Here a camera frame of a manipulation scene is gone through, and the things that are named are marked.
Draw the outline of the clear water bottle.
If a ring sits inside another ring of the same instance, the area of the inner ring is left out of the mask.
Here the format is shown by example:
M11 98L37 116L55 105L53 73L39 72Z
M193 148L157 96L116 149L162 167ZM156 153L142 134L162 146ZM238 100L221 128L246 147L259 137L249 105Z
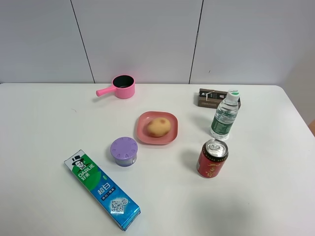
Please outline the clear water bottle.
M227 140L231 127L238 115L240 93L237 89L230 89L226 97L220 102L210 127L211 136L219 140Z

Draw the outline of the red drink can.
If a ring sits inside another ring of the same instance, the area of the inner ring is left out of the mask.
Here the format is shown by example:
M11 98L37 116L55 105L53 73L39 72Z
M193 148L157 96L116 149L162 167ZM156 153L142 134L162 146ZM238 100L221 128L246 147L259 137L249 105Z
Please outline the red drink can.
M219 174L227 158L227 144L218 139L210 139L202 146L196 164L197 170L205 178L214 178Z

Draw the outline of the pink square plate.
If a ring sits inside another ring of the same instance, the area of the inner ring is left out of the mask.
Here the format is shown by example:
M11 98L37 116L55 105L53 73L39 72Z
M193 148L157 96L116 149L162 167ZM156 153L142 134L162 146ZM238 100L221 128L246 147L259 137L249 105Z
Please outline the pink square plate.
M147 130L149 122L155 118L166 118L170 121L170 131L163 137L153 137ZM148 111L140 115L136 124L136 136L139 141L149 145L167 145L178 135L178 120L168 112Z

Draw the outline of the pink toy saucepan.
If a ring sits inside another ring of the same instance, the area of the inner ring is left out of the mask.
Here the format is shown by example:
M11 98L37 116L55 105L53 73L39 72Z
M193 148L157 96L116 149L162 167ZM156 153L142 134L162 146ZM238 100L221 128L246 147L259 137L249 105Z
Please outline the pink toy saucepan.
M97 90L97 97L113 92L119 99L128 99L135 94L135 80L129 75L120 75L113 79L108 88Z

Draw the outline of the purple lidded round container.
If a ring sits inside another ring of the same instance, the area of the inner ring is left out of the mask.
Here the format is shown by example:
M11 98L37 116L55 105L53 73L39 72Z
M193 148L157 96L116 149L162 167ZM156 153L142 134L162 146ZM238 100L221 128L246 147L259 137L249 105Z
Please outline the purple lidded round container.
M137 151L137 142L130 137L120 137L110 146L110 152L116 164L122 167L128 167L135 163Z

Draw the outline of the Darlie toothpaste box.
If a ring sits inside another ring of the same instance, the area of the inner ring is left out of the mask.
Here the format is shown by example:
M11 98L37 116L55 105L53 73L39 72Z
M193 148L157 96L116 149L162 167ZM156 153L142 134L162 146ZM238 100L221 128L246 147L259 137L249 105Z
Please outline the Darlie toothpaste box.
M64 164L109 213L120 229L126 231L141 213L139 205L82 150L65 160Z

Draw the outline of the brown potato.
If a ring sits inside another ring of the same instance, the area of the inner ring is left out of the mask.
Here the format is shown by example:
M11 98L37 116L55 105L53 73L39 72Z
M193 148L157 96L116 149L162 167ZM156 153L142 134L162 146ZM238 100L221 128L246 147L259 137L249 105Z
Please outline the brown potato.
M171 123L166 118L155 118L147 125L147 131L152 137L163 137L171 130Z

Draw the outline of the brown rectangular box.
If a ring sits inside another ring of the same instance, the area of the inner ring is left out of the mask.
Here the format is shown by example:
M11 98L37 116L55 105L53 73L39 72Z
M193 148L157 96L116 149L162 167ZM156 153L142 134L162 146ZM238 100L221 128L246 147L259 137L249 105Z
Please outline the brown rectangular box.
M220 104L223 104L223 101L226 99L228 94L230 94L233 98L236 98L236 95L239 95L239 91L237 89L220 91L200 88L197 105L205 108L218 108Z

